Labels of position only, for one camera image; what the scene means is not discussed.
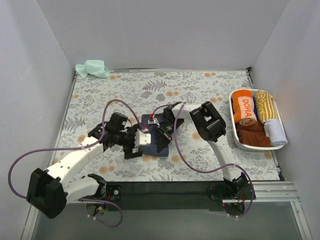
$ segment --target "blue towel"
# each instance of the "blue towel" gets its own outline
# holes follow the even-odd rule
[[[154,117],[158,120],[159,123],[166,121],[164,115],[155,114]],[[156,124],[148,124],[148,119],[150,118],[150,114],[143,114],[141,117],[141,124],[143,127],[149,128],[149,133],[151,133],[151,144],[149,145],[141,145],[140,150],[143,154],[155,157],[168,157],[169,156],[169,147],[166,146],[162,151],[157,153],[157,143],[158,143],[158,131],[156,129]]]

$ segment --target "floral tablecloth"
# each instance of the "floral tablecloth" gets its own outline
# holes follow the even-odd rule
[[[245,168],[253,180],[279,180],[271,152],[251,152],[237,148],[232,135],[228,96],[231,91],[249,88],[245,71],[181,71],[112,73],[109,78],[77,76],[72,98],[59,139],[59,147],[79,145],[87,133],[101,123],[107,101],[118,98],[128,103],[139,117],[150,114],[157,106],[178,101],[202,104],[211,101],[226,122],[227,139],[236,162]],[[136,120],[121,103],[114,102],[106,119],[113,112]],[[200,170],[219,167],[210,146],[202,140],[191,122],[185,122],[177,134],[186,160]],[[57,152],[53,163],[67,151]],[[96,173],[107,181],[212,181],[222,180],[222,172],[200,174],[190,170],[180,159],[174,142],[169,145],[169,157],[143,156],[124,159],[120,146],[115,145],[96,157],[75,176]]]

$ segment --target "white basket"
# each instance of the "white basket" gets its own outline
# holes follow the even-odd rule
[[[243,89],[246,89],[246,90],[250,90],[252,92],[252,95],[255,96],[256,95],[256,92],[259,91],[258,89],[248,89],[248,88],[243,88]],[[234,137],[234,142],[236,144],[236,146],[242,150],[247,150],[247,151],[270,151],[270,150],[277,150],[277,149],[280,149],[282,148],[284,145],[280,145],[280,146],[271,146],[271,147],[259,147],[259,146],[250,146],[250,145],[247,145],[247,144],[242,144],[241,142],[239,142],[239,138],[238,138],[238,135],[237,135],[237,130],[236,130],[236,125],[235,125],[235,119],[234,119],[234,113],[233,113],[233,107],[232,107],[232,103],[231,103],[231,99],[232,99],[232,94],[238,90],[241,90],[241,89],[237,89],[237,90],[234,90],[230,93],[229,95],[229,105],[230,105],[230,114],[231,114],[231,120],[232,120],[232,133],[233,133],[233,137]],[[283,124],[282,124],[282,121],[281,121],[281,117],[280,117],[280,114],[279,114],[279,111],[278,111],[278,108],[277,108],[277,105],[276,103],[274,102],[274,106],[275,106],[275,111],[279,117],[279,121],[280,121],[280,124],[282,126],[282,129],[284,128]]]

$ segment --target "brown towel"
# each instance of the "brown towel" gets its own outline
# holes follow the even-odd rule
[[[243,126],[239,123],[236,123],[235,128],[252,132],[265,132],[264,125],[260,121],[256,121],[254,124],[249,126]]]
[[[236,133],[239,137],[239,142],[254,147],[269,148],[270,138],[262,131],[246,131],[237,129]]]

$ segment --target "white cloth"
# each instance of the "white cloth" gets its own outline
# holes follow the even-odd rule
[[[265,135],[270,138],[270,143],[274,147],[288,143],[284,129],[278,119],[271,118],[264,123]]]

